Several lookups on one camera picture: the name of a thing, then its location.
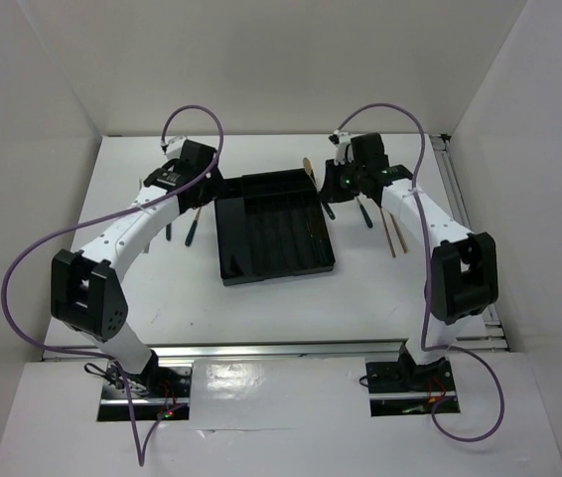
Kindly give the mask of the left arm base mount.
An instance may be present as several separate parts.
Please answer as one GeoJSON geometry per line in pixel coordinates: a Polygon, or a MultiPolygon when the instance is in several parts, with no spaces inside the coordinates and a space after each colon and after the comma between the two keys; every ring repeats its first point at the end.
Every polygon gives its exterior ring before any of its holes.
{"type": "MultiPolygon", "coordinates": [[[[96,420],[98,422],[128,422],[127,392],[115,366],[105,369],[94,363],[86,363],[83,370],[101,379],[102,388],[96,420]]],[[[135,417],[138,421],[154,421],[165,414],[166,421],[184,421],[190,418],[190,395],[193,366],[186,364],[172,368],[178,376],[173,384],[161,380],[155,391],[129,381],[135,417]]]]}

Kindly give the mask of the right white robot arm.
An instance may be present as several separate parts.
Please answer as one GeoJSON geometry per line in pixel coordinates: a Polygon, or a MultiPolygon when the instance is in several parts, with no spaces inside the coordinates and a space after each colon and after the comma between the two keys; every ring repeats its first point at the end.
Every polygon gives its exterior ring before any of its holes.
{"type": "Polygon", "coordinates": [[[425,311],[420,336],[405,343],[407,359],[396,367],[398,382],[420,389],[430,365],[442,360],[471,316],[498,299],[496,246],[456,222],[414,182],[403,165],[391,165],[378,133],[352,136],[335,131],[336,155],[326,162],[320,191],[327,203],[359,195],[391,213],[419,240],[425,252],[425,311]]]}

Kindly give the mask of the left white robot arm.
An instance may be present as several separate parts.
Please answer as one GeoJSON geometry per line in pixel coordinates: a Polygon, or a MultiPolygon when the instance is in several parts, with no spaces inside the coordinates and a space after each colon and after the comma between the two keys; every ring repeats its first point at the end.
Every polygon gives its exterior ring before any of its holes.
{"type": "Polygon", "coordinates": [[[217,149],[184,139],[143,181],[129,214],[77,251],[52,260],[51,312],[117,361],[125,387],[139,397],[184,396],[189,377],[163,368],[127,322],[123,278],[151,240],[189,209],[212,201],[222,186],[217,149]]]}

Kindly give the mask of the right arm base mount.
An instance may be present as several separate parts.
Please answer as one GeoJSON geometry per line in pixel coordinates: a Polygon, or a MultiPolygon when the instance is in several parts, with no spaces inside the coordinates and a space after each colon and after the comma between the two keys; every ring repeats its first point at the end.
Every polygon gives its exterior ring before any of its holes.
{"type": "Polygon", "coordinates": [[[372,417],[430,414],[435,405],[439,414],[461,412],[447,360],[416,372],[397,362],[368,362],[358,383],[368,392],[372,417]]]}

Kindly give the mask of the gold spoon green handle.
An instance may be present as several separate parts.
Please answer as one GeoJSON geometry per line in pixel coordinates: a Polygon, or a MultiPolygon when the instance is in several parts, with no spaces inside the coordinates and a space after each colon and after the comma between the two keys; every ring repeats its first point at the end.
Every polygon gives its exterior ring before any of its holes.
{"type": "MultiPolygon", "coordinates": [[[[310,159],[307,158],[307,157],[304,157],[302,163],[303,163],[303,168],[304,168],[306,174],[311,179],[316,191],[319,191],[319,185],[317,183],[316,176],[315,176],[315,173],[314,173],[314,169],[313,169],[313,166],[312,166],[312,163],[311,163],[310,159]]],[[[325,213],[329,217],[329,219],[333,221],[336,218],[336,215],[333,212],[333,210],[331,209],[331,207],[329,206],[329,204],[324,202],[322,198],[320,198],[320,202],[321,202],[321,205],[322,205],[325,213]]]]}
{"type": "Polygon", "coordinates": [[[202,207],[199,207],[199,208],[196,209],[194,219],[191,223],[191,226],[190,226],[190,228],[187,232],[186,238],[185,238],[185,246],[186,247],[190,247],[192,245],[194,239],[195,239],[202,209],[203,209],[202,207]]]}

